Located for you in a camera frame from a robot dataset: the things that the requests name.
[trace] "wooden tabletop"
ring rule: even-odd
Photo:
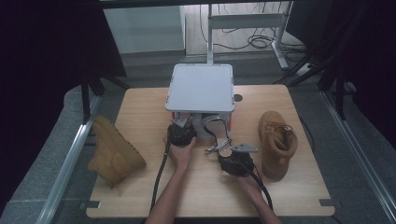
[[[168,88],[130,89],[125,93],[116,127],[142,154],[147,167],[127,176],[114,189],[98,177],[91,201],[99,208],[87,208],[89,217],[146,217],[149,214],[155,178],[160,168],[163,137],[171,113],[165,110]],[[290,161],[286,176],[279,182],[263,180],[278,216],[331,216],[333,206],[321,206],[330,200],[329,192],[304,134],[288,89],[283,85],[234,86],[234,94],[243,97],[235,102],[232,116],[233,145],[247,143],[259,152],[251,153],[261,164],[262,144],[258,135],[261,115],[268,110],[279,112],[294,128],[299,146]],[[215,153],[205,149],[214,139],[200,137],[193,150],[177,217],[256,217],[257,213],[232,176],[221,171]],[[163,170],[158,195],[173,173],[172,161]]]

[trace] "black cable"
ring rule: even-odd
[[[314,135],[311,133],[311,131],[308,128],[308,125],[306,125],[306,123],[304,122],[303,118],[299,117],[301,123],[305,126],[306,131],[308,132],[310,138],[311,138],[311,142],[312,142],[312,153],[315,154],[315,140],[314,140]]]
[[[225,4],[223,4],[223,7],[224,7],[224,11],[226,11],[227,14],[230,14],[230,13],[227,11],[227,9],[225,8]],[[219,11],[219,15],[221,15],[221,12],[220,12],[220,4],[218,4],[218,11]],[[237,30],[239,30],[239,29],[232,29],[232,30],[230,30],[230,31],[224,31],[224,29],[221,29],[221,31],[222,31],[224,34],[232,33],[232,32],[237,31]]]
[[[260,2],[258,2],[258,3],[256,4],[256,6],[255,6],[253,9],[251,9],[250,13],[253,13],[253,12],[254,12],[254,9],[256,9],[256,7],[259,7],[259,12],[260,12]]]
[[[257,166],[256,166],[256,164],[254,164],[254,169],[256,170],[256,172],[257,172],[257,174],[259,173],[259,169],[257,169]],[[260,179],[260,181],[262,182],[262,178],[260,177],[260,175],[258,175],[257,176],[259,179]]]
[[[265,10],[265,5],[267,4],[267,2],[264,2],[264,6],[262,7],[262,13],[264,13]]]
[[[158,171],[158,174],[157,174],[157,179],[155,180],[154,190],[152,192],[151,207],[149,209],[150,212],[151,212],[152,208],[154,207],[155,201],[157,199],[158,185],[160,184],[161,175],[163,174],[163,167],[166,164],[166,159],[168,158],[169,148],[171,147],[171,141],[169,141],[169,130],[168,130],[167,138],[168,139],[166,141],[165,152],[163,153],[163,163],[161,163],[160,170]]]
[[[273,2],[273,6],[271,8],[271,12],[274,12],[274,6],[275,6],[275,2]]]
[[[281,49],[289,52],[306,52],[306,48],[304,44],[292,45],[292,44],[280,43],[280,47]]]
[[[280,12],[280,7],[282,6],[282,2],[279,2],[279,8],[277,9],[277,12]]]
[[[240,160],[236,160],[250,175],[251,177],[253,177],[253,179],[257,182],[257,184],[259,185],[260,189],[262,190],[262,192],[264,192],[265,197],[267,198],[267,202],[268,202],[268,206],[274,210],[273,204],[272,204],[272,199],[270,196],[270,193],[268,192],[267,188],[264,186],[264,184],[262,183],[262,179],[260,177],[257,177],[251,170],[249,170],[245,164],[243,164]]]
[[[203,26],[202,26],[202,6],[201,5],[199,7],[199,15],[200,15],[201,34],[202,34],[202,37],[203,37],[204,41],[207,43],[206,37],[204,35],[204,29],[203,29]],[[233,29],[231,31],[223,31],[223,30],[222,31],[223,31],[223,33],[231,33],[231,32],[234,32],[236,30],[238,30],[238,29]],[[214,46],[220,46],[220,47],[223,47],[223,48],[226,48],[226,49],[244,49],[244,48],[247,48],[250,45],[253,48],[256,48],[256,49],[265,49],[265,48],[267,48],[268,46],[271,45],[272,41],[276,37],[276,34],[274,33],[273,37],[269,37],[269,36],[266,36],[266,35],[256,35],[258,30],[259,30],[259,28],[256,28],[256,30],[254,31],[253,35],[251,35],[250,37],[247,38],[247,44],[245,46],[232,48],[232,47],[228,47],[228,46],[221,45],[221,44],[215,44],[215,43],[213,45]],[[262,43],[265,43],[265,44],[264,44],[264,46],[259,46],[259,45],[254,44],[255,41],[262,42]]]
[[[305,56],[297,62],[282,78],[273,82],[273,84],[285,84],[286,80],[300,70],[312,57],[312,53],[307,52]]]

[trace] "black handheld controller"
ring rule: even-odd
[[[197,136],[197,132],[195,131],[193,125],[180,127],[179,125],[172,123],[168,127],[168,140],[174,146],[186,146],[191,142],[191,139],[194,136]]]

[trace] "metal bracket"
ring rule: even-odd
[[[176,124],[180,128],[184,128],[187,123],[187,119],[172,119],[172,123]]]
[[[218,145],[217,143],[215,143],[212,147],[208,148],[205,150],[206,154],[210,154],[214,151],[219,151],[219,149],[221,149],[222,147],[227,146],[228,144],[230,144],[233,140],[231,138],[227,139],[226,141],[222,142],[220,145]]]
[[[232,151],[235,152],[258,152],[259,150],[255,147],[252,147],[246,143],[241,143],[239,146],[231,147]]]

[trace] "brown boot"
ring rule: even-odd
[[[140,153],[108,119],[98,115],[92,127],[96,134],[96,151],[88,169],[96,171],[112,189],[125,176],[146,167]]]
[[[260,118],[262,171],[272,180],[281,180],[289,169],[289,161],[297,149],[297,136],[276,111],[267,111]]]

